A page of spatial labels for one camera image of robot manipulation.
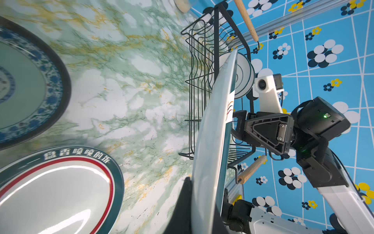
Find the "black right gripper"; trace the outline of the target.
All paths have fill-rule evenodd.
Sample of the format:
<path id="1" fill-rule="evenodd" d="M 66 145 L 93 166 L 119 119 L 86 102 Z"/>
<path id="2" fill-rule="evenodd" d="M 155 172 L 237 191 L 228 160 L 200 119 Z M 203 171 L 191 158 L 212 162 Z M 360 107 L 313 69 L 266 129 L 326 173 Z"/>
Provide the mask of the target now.
<path id="1" fill-rule="evenodd" d="M 238 111 L 233 136 L 276 155 L 293 148 L 301 155 L 324 155 L 328 143 L 350 128 L 347 117 L 321 97 L 308 100 L 291 114 Z"/>

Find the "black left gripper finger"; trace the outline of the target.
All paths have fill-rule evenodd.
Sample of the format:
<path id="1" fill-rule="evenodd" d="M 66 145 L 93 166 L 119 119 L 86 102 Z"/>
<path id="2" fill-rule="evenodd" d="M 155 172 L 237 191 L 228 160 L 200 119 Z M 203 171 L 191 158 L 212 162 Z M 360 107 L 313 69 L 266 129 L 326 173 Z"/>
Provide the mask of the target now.
<path id="1" fill-rule="evenodd" d="M 171 219 L 163 234 L 191 234 L 192 181 L 184 180 Z"/>

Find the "white plate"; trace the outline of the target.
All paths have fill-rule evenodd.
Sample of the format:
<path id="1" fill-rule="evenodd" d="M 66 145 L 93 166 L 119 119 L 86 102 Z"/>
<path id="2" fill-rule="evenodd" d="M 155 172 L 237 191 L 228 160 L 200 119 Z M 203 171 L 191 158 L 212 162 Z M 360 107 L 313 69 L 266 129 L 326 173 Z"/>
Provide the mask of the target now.
<path id="1" fill-rule="evenodd" d="M 229 53 L 203 113 L 192 172 L 191 229 L 211 234 L 224 198 L 238 51 Z"/>
<path id="2" fill-rule="evenodd" d="M 229 57 L 230 52 L 224 53 L 219 57 L 220 70 L 224 63 Z M 254 68 L 250 63 L 247 56 L 238 53 L 237 55 L 237 74 L 235 80 L 235 99 L 242 98 L 246 96 L 252 89 L 255 79 Z M 214 81 L 214 63 L 210 67 L 209 73 L 207 75 L 208 83 L 211 89 L 213 89 Z"/>
<path id="3" fill-rule="evenodd" d="M 1 149 L 28 141 L 63 115 L 71 79 L 42 39 L 1 18 Z"/>
<path id="4" fill-rule="evenodd" d="M 108 234 L 124 192 L 120 166 L 98 149 L 38 151 L 1 168 L 1 233 Z"/>

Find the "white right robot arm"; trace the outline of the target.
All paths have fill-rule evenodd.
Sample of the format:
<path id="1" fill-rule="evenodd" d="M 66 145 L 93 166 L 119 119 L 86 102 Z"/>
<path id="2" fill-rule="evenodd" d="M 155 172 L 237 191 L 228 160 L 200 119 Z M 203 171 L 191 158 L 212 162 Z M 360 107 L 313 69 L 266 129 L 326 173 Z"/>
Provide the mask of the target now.
<path id="1" fill-rule="evenodd" d="M 349 120 L 321 97 L 305 101 L 291 114 L 245 110 L 233 114 L 237 128 L 232 135 L 254 147 L 264 147 L 269 155 L 296 152 L 297 164 L 307 180 L 327 201 L 339 221 L 332 234 L 371 234 L 374 215 L 356 188 L 343 163 L 328 147 L 330 140 L 350 127 Z M 230 204 L 224 197 L 221 213 L 232 231 L 246 234 L 318 234 L 319 229 L 304 227 L 276 216 L 266 202 L 242 199 Z"/>

